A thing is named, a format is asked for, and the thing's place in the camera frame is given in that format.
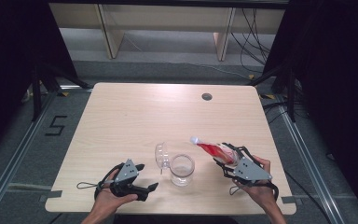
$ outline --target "gray floor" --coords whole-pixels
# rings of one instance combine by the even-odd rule
[[[63,29],[62,35],[80,78],[90,84],[109,81],[244,85],[248,82],[249,75],[258,76],[241,66],[241,50],[232,38],[228,44],[226,60],[218,62],[212,34],[130,31],[127,32],[114,60],[106,59],[100,31]],[[274,36],[260,37],[263,44],[270,46]],[[258,51],[254,49],[253,53],[258,54]],[[249,57],[243,57],[243,62],[249,68],[262,70],[262,65]],[[272,81],[269,79],[258,85],[259,93],[269,94]],[[90,92],[86,91],[71,91],[66,97],[54,97],[21,166],[0,202],[0,223],[49,223],[58,215],[46,211],[44,197],[54,183],[89,97]],[[276,102],[273,99],[261,101],[263,105]],[[302,105],[296,106],[296,125],[345,222],[358,223],[358,201],[335,162],[325,157],[328,149],[304,109]],[[32,110],[32,101],[24,103],[2,138],[0,176],[30,126]],[[280,114],[281,111],[276,107],[271,109],[266,117],[271,121],[269,126],[283,168],[320,203],[317,191]],[[55,116],[67,116],[66,119],[57,120],[65,126],[62,134],[46,136],[46,133],[57,132],[57,129],[49,128]],[[288,222],[328,223],[305,192],[289,177],[288,181],[297,199],[297,211],[294,215],[287,216]],[[64,214],[54,223],[79,223],[85,215]],[[239,223],[269,223],[265,215],[234,218]]]

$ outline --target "floor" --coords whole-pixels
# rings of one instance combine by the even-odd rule
[[[244,85],[249,82],[250,75],[259,76],[258,72],[263,68],[250,56],[241,56],[241,48],[233,37],[228,43],[226,59],[218,62],[213,35],[208,33],[128,31],[114,60],[106,57],[101,31],[62,29],[62,36],[79,77],[89,84],[122,81]],[[235,36],[243,43],[241,34]],[[260,36],[260,42],[267,48],[270,48],[273,39],[274,35]],[[260,50],[250,50],[263,61]],[[284,97],[270,96],[272,82],[273,78],[257,86],[263,105],[279,102],[280,97]],[[60,80],[60,83],[70,84],[65,80]],[[44,202],[89,96],[89,91],[74,90],[69,91],[67,96],[43,96],[48,107],[37,124],[31,122],[32,101],[24,102],[19,109],[0,143],[0,183],[11,175],[7,178],[7,188],[2,189],[0,223],[79,223],[87,215],[63,214],[54,220],[59,214],[47,212]],[[303,99],[298,97],[295,126],[288,121],[284,106],[266,110],[266,118],[297,204],[297,212],[286,218],[289,223],[358,223],[358,201],[335,162],[326,157],[328,148],[302,103]],[[60,120],[64,125],[62,134],[47,136],[46,133],[57,131],[50,128],[56,116],[66,116]],[[37,126],[36,131],[29,133],[33,125]],[[290,131],[293,127],[300,132],[299,143]],[[30,136],[29,142],[22,141],[24,135]],[[304,156],[301,144],[309,156]],[[10,166],[15,158],[13,155],[20,156],[16,157],[17,165]],[[324,217],[325,209],[318,208],[318,205],[324,207],[325,197],[318,187],[321,182],[318,179],[315,182],[315,175],[312,174],[315,170],[308,168],[308,157],[314,163],[324,189],[331,194],[332,205],[337,206],[332,208],[333,212],[327,211],[326,214],[336,219],[328,221]],[[265,215],[234,218],[239,223],[269,223]]]

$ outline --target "glass cup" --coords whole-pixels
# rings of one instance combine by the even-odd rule
[[[195,163],[186,154],[179,154],[171,159],[171,181],[174,185],[183,187],[193,179]]]

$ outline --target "hand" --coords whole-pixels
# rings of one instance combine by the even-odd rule
[[[268,160],[261,159],[254,155],[254,158],[263,165],[263,169],[270,173],[271,162]],[[282,211],[275,202],[274,193],[269,187],[248,187],[242,185],[237,180],[233,182],[245,192],[251,196],[251,198],[266,212],[269,217],[269,220],[272,224],[282,224],[286,223],[286,220],[283,217]],[[266,184],[268,180],[260,180],[258,183]]]
[[[107,178],[108,180],[113,179],[113,176],[118,172],[115,170]],[[104,188],[108,188],[110,184],[104,184]],[[112,216],[117,209],[124,203],[130,203],[138,198],[136,194],[129,194],[123,197],[115,196],[110,189],[102,189],[92,206],[91,212],[83,220],[82,224],[96,224],[102,223],[108,217]]]

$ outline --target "wooden table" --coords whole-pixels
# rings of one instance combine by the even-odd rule
[[[212,100],[202,99],[203,93],[210,93]],[[77,189],[77,183],[97,183],[131,158],[145,164],[134,185],[159,185],[146,202],[125,204],[117,210],[120,214],[263,214],[244,191],[229,195],[231,180],[223,177],[211,156],[189,143],[191,136],[246,146],[252,154],[271,160],[273,182],[280,189],[278,205],[284,214],[296,211],[295,204],[282,203],[281,197],[292,194],[254,87],[124,83],[95,85],[52,188],[62,190],[62,196],[49,198],[46,209],[89,212],[94,188]],[[188,186],[175,186],[169,170],[160,174],[155,147],[161,142],[179,145],[195,160]]]

